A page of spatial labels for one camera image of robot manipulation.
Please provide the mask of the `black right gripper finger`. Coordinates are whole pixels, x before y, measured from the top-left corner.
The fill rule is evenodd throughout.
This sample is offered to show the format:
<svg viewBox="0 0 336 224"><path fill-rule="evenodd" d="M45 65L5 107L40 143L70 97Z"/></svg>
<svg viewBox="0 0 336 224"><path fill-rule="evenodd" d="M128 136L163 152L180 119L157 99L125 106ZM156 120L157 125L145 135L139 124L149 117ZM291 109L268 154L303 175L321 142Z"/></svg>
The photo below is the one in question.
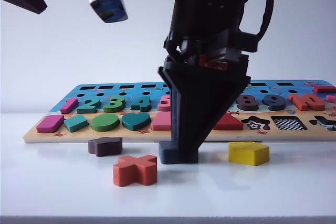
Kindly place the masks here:
<svg viewBox="0 0 336 224"><path fill-rule="evenodd" d="M215 124L250 83L250 77L175 63L159 67L170 88L171 140L159 143L162 163L196 163L198 149Z"/></svg>

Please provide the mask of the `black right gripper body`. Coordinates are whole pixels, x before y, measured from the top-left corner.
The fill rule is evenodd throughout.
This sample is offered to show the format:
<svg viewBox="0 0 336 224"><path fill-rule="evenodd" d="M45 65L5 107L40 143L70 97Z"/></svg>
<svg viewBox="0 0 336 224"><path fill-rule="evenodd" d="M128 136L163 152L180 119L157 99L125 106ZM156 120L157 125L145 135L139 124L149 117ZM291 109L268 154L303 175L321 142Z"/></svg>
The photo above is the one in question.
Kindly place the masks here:
<svg viewBox="0 0 336 224"><path fill-rule="evenodd" d="M164 47L165 65L190 69L215 69L245 76L248 56L259 37L239 29L248 0L176 0L171 28Z"/></svg>

